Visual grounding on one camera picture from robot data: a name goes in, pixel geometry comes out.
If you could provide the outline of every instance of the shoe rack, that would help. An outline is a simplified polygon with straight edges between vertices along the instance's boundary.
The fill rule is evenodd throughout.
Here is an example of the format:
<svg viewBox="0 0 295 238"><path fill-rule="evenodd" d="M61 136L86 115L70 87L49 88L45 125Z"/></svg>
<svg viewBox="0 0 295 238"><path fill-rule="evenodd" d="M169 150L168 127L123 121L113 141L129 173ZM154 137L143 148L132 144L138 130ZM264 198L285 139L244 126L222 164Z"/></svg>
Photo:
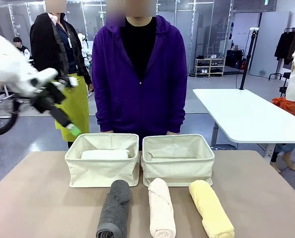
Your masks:
<svg viewBox="0 0 295 238"><path fill-rule="evenodd" d="M206 58L206 59L196 59L195 60L195 75L212 77L215 75L223 75L225 70L226 59L225 58Z"/></svg>

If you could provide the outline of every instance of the black turtleneck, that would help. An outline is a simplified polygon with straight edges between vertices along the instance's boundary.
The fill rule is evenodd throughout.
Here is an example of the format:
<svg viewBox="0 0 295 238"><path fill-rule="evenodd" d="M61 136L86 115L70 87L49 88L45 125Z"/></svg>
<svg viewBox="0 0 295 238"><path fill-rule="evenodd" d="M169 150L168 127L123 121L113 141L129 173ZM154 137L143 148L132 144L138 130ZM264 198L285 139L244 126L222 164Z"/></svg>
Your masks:
<svg viewBox="0 0 295 238"><path fill-rule="evenodd" d="M156 17L146 26L133 26L127 20L120 28L126 54L140 80L143 80L156 39Z"/></svg>

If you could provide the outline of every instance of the neck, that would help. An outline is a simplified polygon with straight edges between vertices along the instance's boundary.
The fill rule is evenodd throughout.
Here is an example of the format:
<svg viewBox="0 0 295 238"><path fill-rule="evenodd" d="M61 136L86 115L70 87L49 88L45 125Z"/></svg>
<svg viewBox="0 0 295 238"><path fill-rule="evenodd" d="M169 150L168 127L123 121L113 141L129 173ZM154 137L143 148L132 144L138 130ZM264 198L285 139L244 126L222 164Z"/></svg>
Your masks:
<svg viewBox="0 0 295 238"><path fill-rule="evenodd" d="M132 26L146 26L148 23L151 22L152 17L147 16L147 17L126 17L127 21L132 25Z"/></svg>
<svg viewBox="0 0 295 238"><path fill-rule="evenodd" d="M57 17L57 22L60 23L61 13L52 13L52 15Z"/></svg>

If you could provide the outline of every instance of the purple hoodie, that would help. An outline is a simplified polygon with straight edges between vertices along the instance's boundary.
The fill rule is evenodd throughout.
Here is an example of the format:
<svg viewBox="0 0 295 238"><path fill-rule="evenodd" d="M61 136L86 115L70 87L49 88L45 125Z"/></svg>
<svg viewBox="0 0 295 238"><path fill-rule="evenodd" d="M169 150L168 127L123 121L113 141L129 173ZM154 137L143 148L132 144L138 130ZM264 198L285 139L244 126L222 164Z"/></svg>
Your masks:
<svg viewBox="0 0 295 238"><path fill-rule="evenodd" d="M140 138L179 133L187 88L186 54L177 28L157 16L155 46L142 84L127 56L119 27L95 36L92 81L101 131Z"/></svg>

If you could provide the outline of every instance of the beige tabletop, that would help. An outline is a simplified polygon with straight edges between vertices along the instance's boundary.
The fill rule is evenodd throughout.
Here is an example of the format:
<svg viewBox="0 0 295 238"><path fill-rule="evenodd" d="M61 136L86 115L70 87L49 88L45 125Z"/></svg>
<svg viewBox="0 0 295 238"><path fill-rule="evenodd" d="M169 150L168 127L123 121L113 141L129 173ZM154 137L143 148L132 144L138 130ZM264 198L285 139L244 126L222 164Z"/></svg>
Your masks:
<svg viewBox="0 0 295 238"><path fill-rule="evenodd" d="M108 188L70 188L65 152L29 154L0 182L0 238L95 238ZM295 238L295 191L253 151L217 151L213 188L236 238ZM148 190L133 187L128 238L150 238ZM207 238L187 187L170 188L176 238Z"/></svg>

